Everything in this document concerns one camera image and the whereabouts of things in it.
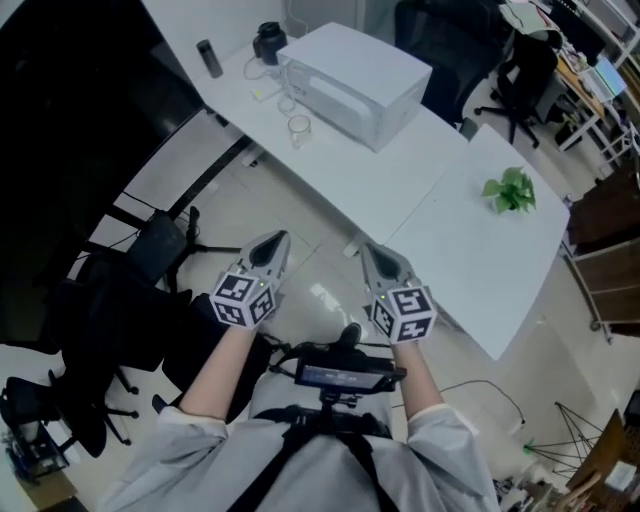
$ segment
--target chair base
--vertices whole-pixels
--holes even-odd
[[[237,254],[240,248],[237,247],[210,247],[196,243],[198,219],[200,212],[195,206],[189,208],[189,227],[187,228],[187,248],[182,252],[178,259],[171,265],[167,271],[167,285],[172,294],[178,293],[178,269],[187,260],[187,258],[196,253],[224,253]]]
[[[504,98],[500,95],[498,91],[494,90],[491,93],[491,99],[495,101],[500,101],[500,103],[505,105]],[[534,135],[533,131],[531,130],[531,127],[527,125],[525,120],[522,118],[522,116],[516,109],[509,108],[508,106],[505,105],[504,108],[479,107],[473,110],[473,113],[477,116],[481,115],[482,112],[490,112],[497,116],[502,116],[509,119],[509,144],[513,145],[513,141],[516,138],[516,126],[519,126],[522,129],[522,131],[532,140],[533,149],[536,149],[540,145],[540,141]]]

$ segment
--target black kettle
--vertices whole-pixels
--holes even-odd
[[[276,52],[287,46],[287,34],[277,21],[267,21],[258,28],[258,35],[253,40],[253,52],[257,59],[262,59],[267,66],[278,64]]]

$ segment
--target potted plant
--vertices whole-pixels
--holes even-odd
[[[496,212],[505,210],[529,211],[536,207],[531,178],[522,172],[522,167],[509,167],[502,174],[502,181],[487,180],[482,190],[483,197],[495,197]]]

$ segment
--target tiled floor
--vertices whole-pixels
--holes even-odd
[[[475,106],[492,103],[488,90],[488,83],[484,83],[472,97],[467,106],[471,117]],[[506,119],[483,114],[478,121],[490,123],[503,136],[507,133]],[[185,155],[195,151],[194,146],[202,155],[203,142],[198,130],[219,131],[207,125],[211,121],[206,116],[195,122],[200,127],[194,127],[194,133],[165,148],[168,152],[165,163],[170,162],[166,164],[168,172],[180,168],[188,174],[185,159],[189,157]],[[546,128],[537,131],[541,137],[539,149],[534,151],[520,132],[516,136],[516,149],[560,197],[571,194],[579,198],[593,186],[593,178],[597,176],[599,157],[595,145],[587,138],[576,148],[559,153],[553,133]],[[154,188],[145,186],[144,181],[144,176],[140,177],[129,191],[158,206],[170,204],[175,191],[161,190],[157,180],[150,181],[155,183]],[[357,257],[348,260],[342,256],[355,229],[287,169],[268,157],[253,168],[242,166],[237,159],[196,202],[201,211],[199,239],[204,244],[241,246],[271,230],[287,229],[291,233],[291,258],[281,289],[285,300],[267,327],[273,334],[292,343],[307,339],[331,341],[347,323],[358,321],[363,325],[365,339],[376,339],[362,310],[365,295],[360,262]],[[140,215],[145,213],[140,205],[129,206]],[[110,232],[119,228],[101,229],[102,238],[115,241],[121,236]],[[209,292],[219,272],[230,262],[228,256],[195,255],[181,268],[179,284],[195,293]],[[624,407],[638,381],[640,342],[616,337],[609,346],[601,333],[589,330],[589,322],[586,304],[564,262],[558,258],[534,308],[499,361],[491,360],[471,339],[441,325],[422,343],[440,388],[470,379],[490,380],[522,409],[527,423],[522,430],[509,435],[519,421],[517,410],[490,385],[471,384],[445,393],[445,398],[478,430],[479,442],[494,476],[513,474],[531,463],[531,456],[522,450],[523,442],[531,438],[538,443],[567,440],[554,402],[560,401],[600,425],[604,425],[616,406]],[[376,355],[388,353],[386,349],[375,350]],[[126,448],[110,438],[99,459],[91,459],[79,449],[80,463],[67,470],[89,509],[94,508],[100,494],[127,465],[136,445],[153,428],[153,394],[160,393],[167,399],[177,394],[160,370],[153,374],[135,370],[127,373],[140,388],[140,395],[127,395],[119,384],[114,384],[109,399],[120,407],[135,407],[140,412],[139,419],[120,423],[130,433],[133,447]],[[392,403],[401,403],[401,397],[396,394]],[[402,438],[406,435],[404,411],[402,408],[394,411],[395,434]]]

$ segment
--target cloth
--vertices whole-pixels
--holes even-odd
[[[282,366],[295,371],[296,361]],[[101,512],[226,512],[282,448],[284,423],[255,419],[291,404],[320,410],[319,390],[268,373],[256,384],[250,419],[227,426],[167,407],[155,433],[114,483]],[[335,406],[346,411],[346,407]],[[355,410],[390,426],[388,395],[363,397]],[[497,512],[493,483],[469,429],[448,406],[409,421],[407,443],[366,436],[380,484],[403,512]],[[316,436],[286,464],[259,511],[378,510],[371,479],[338,439]]]

